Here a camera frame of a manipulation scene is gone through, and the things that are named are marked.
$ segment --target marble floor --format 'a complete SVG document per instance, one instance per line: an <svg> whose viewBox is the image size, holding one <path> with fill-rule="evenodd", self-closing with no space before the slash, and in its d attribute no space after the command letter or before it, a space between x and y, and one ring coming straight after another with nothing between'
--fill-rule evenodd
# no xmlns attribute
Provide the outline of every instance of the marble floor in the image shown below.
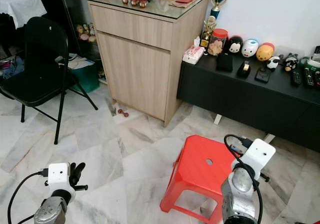
<svg viewBox="0 0 320 224"><path fill-rule="evenodd" d="M177 211L163 213L159 204L187 136L198 134L222 141L233 133L262 138L265 133L228 118L213 124L215 114L183 103L167 127L163 122L133 109L129 117L116 114L105 85L90 93L99 107L67 92L58 145L53 145L56 124L26 109L20 123L21 105L0 96L0 223L7 223L9 199L19 182L52 162L85 162L80 185L68 206L67 224L199 224ZM55 115L59 97L40 107ZM260 182L264 224L312 224L320 220L320 154L275 138L276 154L264 172L269 183ZM12 206L12 222L33 214L48 188L45 178L33 177L22 186ZM208 213L209 200L185 192L179 204Z"/></svg>

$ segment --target cabinet drawer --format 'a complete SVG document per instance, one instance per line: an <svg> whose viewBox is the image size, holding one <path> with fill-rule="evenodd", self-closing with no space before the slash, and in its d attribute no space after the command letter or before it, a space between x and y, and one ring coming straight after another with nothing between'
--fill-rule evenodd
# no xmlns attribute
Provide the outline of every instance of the cabinet drawer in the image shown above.
<svg viewBox="0 0 320 224"><path fill-rule="evenodd" d="M170 53L97 33L112 98L165 119Z"/></svg>
<svg viewBox="0 0 320 224"><path fill-rule="evenodd" d="M170 50L172 23L91 5L96 30Z"/></svg>

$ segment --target plastic stool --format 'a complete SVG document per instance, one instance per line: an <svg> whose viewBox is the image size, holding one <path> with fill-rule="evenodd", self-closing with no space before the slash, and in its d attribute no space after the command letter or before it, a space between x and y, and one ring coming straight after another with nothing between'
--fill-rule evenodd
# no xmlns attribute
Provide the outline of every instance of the plastic stool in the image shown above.
<svg viewBox="0 0 320 224"><path fill-rule="evenodd" d="M223 143L197 135L188 137L173 164L161 210L167 213L175 209L207 224L218 224L222 220L221 185L231 173L234 159ZM175 205L184 190L203 194L217 202L210 219Z"/></svg>

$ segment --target black cable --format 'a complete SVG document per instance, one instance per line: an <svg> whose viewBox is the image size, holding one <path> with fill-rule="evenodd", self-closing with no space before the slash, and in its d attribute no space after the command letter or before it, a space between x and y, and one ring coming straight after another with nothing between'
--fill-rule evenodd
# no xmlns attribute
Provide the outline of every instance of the black cable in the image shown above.
<svg viewBox="0 0 320 224"><path fill-rule="evenodd" d="M259 190L259 187L258 187L258 185L257 185L257 183L256 183L256 180L255 180L255 178L252 176L252 174L251 174L251 172L250 172L250 170L246 167L246 165L243 163L243 161L241 161L241 159L235 154L235 152L231 149L231 147L228 145L228 143L227 143L227 138L228 137L235 137L235 138L237 138L238 140L242 140L242 138L241 137L238 137L238 136L236 136L236 135L234 135L234 134L227 134L227 135L225 135L225 137L224 137L224 144L225 144L225 146L226 146L226 148L228 148L228 150L232 153L232 155L235 157L235 159L242 165L242 167L248 172L248 174L249 174L249 176L250 176L250 178L251 178L251 180L252 180L252 184L253 184L253 186L254 186L254 188L255 188L255 190L256 190L256 193L257 193L257 195L258 195L258 199L259 199L259 216L258 216L258 221L257 221L257 224L260 224L261 223L261 219L262 219L262 214L263 214L263 201L262 201L262 196L261 196L261 192L260 192L260 190Z"/></svg>
<svg viewBox="0 0 320 224"><path fill-rule="evenodd" d="M17 186L17 188L15 189L11 199L10 199L10 202L9 202L9 205L8 205L8 213L7 213L7 217L8 217L8 224L12 224L11 222L11 206L12 206L12 202L14 201L14 198L19 190L19 188L22 186L22 184L27 180L29 179L30 177L33 177L33 176L36 176L36 175L42 175L43 172L36 172L36 173L32 173L30 174L29 176L27 176L25 179L23 179L20 184Z"/></svg>
<svg viewBox="0 0 320 224"><path fill-rule="evenodd" d="M30 219L33 218L33 217L34 217L34 215L31 215L30 217L27 217L27 218L23 219L22 221L20 221L18 224L22 224L22 223L30 220Z"/></svg>

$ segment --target glass jar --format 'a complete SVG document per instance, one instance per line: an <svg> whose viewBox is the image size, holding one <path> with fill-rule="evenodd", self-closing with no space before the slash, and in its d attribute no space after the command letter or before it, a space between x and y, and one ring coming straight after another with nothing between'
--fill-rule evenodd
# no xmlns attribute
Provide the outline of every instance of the glass jar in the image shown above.
<svg viewBox="0 0 320 224"><path fill-rule="evenodd" d="M222 28L216 28L212 32L208 53L214 56L220 54L228 39L228 31Z"/></svg>

